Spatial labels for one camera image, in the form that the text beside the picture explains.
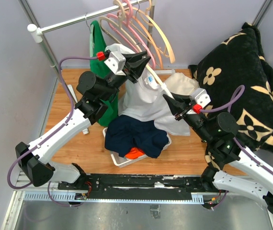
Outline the navy t shirt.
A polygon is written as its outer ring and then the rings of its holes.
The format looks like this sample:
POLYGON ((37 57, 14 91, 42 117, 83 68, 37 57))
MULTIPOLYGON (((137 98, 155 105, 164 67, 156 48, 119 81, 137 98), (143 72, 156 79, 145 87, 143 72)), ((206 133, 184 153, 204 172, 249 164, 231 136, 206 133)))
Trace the navy t shirt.
POLYGON ((167 132, 156 128, 153 120, 143 122, 121 115, 109 124, 104 147, 120 157, 125 157, 132 148, 138 148, 156 159, 168 143, 167 132))

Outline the orange t shirt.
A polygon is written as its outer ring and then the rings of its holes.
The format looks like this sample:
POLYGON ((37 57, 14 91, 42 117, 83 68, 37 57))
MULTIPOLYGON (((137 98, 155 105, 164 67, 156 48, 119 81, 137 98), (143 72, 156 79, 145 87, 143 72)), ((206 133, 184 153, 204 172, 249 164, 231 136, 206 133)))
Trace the orange t shirt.
POLYGON ((143 150, 133 147, 126 155, 125 157, 130 160, 138 159, 139 157, 146 156, 143 150))

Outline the pink hanger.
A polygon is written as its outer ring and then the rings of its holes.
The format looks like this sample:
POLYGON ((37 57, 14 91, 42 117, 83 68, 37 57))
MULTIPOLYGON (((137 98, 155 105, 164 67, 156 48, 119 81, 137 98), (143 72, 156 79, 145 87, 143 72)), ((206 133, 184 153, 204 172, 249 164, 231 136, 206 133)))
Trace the pink hanger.
MULTIPOLYGON (((151 57, 151 65, 149 65, 152 69, 156 68, 156 62, 155 59, 149 50, 149 48, 146 46, 145 42, 141 39, 139 34, 131 27, 130 20, 133 18, 133 9, 132 9, 132 4, 130 3, 129 0, 125 0, 127 6, 128 6, 128 11, 125 10, 125 16, 126 19, 122 22, 122 28, 129 33, 129 35, 135 40, 135 42, 138 44, 138 46, 142 46, 145 51, 147 51, 147 54, 151 57)), ((106 17, 112 19, 113 21, 118 21, 119 17, 122 15, 122 12, 119 10, 119 15, 111 14, 108 13, 106 17)))

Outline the cream hanger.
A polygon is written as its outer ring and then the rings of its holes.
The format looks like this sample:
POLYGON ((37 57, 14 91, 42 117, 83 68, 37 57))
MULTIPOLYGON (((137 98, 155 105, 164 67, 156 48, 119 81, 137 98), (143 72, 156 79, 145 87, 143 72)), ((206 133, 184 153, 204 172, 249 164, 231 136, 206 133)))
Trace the cream hanger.
MULTIPOLYGON (((173 52, 173 49, 171 47, 171 44, 166 37, 165 33, 162 31, 160 26, 153 20, 154 17, 154 11, 155 11, 155 1, 154 0, 148 0, 148 7, 145 9, 145 11, 137 10, 137 13, 147 26, 147 32, 148 32, 148 42, 151 44, 157 53, 157 56, 161 58, 161 56, 164 56, 169 59, 170 63, 173 64, 175 62, 175 54, 173 52), (164 47, 160 47, 156 44, 156 42, 153 39, 153 30, 158 32, 158 35, 161 37, 164 47)), ((163 61, 159 60, 160 67, 163 68, 163 61)))

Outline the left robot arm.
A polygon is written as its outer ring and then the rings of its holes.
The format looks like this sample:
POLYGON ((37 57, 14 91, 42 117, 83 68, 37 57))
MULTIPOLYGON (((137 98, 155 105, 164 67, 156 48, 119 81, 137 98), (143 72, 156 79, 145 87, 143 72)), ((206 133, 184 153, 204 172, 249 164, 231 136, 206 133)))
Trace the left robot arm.
POLYGON ((86 173, 80 166, 52 162, 52 157, 79 132, 95 124, 107 111, 106 102, 126 81, 136 83, 151 58, 146 51, 122 54, 107 50, 99 52, 95 59, 106 64, 109 74, 102 79, 91 71, 82 73, 77 85, 82 97, 71 104, 70 113, 41 137, 15 147, 18 165, 35 187, 56 181, 77 190, 85 186, 86 173))

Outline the white hanger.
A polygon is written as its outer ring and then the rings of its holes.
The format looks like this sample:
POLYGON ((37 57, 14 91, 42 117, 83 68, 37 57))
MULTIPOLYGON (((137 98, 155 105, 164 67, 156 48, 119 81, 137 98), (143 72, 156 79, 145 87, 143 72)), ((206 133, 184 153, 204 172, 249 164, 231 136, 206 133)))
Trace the white hanger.
POLYGON ((156 72, 149 66, 149 64, 146 65, 146 69, 150 72, 150 74, 153 76, 155 81, 161 86, 161 88, 164 90, 164 92, 172 99, 174 99, 172 93, 167 88, 166 84, 159 78, 159 76, 156 74, 156 72))

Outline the white and navy shirt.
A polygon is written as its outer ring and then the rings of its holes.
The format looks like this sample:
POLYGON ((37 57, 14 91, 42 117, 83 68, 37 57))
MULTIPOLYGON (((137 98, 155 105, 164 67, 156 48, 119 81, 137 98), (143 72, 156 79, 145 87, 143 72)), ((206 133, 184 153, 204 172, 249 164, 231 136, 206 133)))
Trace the white and navy shirt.
MULTIPOLYGON (((134 53, 122 44, 112 44, 106 49, 122 54, 134 53)), ((187 123, 175 120, 163 98, 164 90, 146 68, 137 83, 126 81, 125 90, 118 101, 118 115, 127 115, 143 122, 153 120, 156 128, 175 136, 190 135, 187 123)))

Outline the beige hanger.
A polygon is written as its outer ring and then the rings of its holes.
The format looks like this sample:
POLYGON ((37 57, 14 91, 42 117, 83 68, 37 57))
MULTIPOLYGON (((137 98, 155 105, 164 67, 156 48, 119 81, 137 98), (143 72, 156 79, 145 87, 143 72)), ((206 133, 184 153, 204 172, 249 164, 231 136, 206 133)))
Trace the beige hanger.
POLYGON ((136 53, 141 52, 141 48, 138 46, 138 44, 135 42, 135 40, 122 28, 122 22, 126 19, 125 16, 125 10, 124 7, 119 0, 113 1, 114 6, 118 6, 120 11, 122 12, 122 15, 119 17, 118 21, 113 21, 112 19, 106 17, 106 16, 100 16, 99 17, 99 24, 101 27, 101 30, 107 34, 110 38, 112 38, 115 42, 120 43, 120 41, 115 38, 112 34, 110 34, 102 25, 103 21, 106 21, 108 24, 111 24, 111 29, 113 29, 115 32, 117 32, 119 35, 121 35, 126 42, 134 49, 136 53))

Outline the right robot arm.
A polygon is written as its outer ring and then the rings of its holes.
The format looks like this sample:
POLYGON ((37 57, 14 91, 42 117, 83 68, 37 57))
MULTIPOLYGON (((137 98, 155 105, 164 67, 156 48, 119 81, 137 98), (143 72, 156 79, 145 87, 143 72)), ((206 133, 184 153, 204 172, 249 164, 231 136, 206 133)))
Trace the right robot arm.
POLYGON ((229 112, 209 119, 196 113, 198 106, 186 96, 163 95, 177 121, 183 120, 207 144, 208 166, 200 177, 200 186, 248 197, 266 206, 273 214, 273 167, 236 139, 239 126, 229 112))

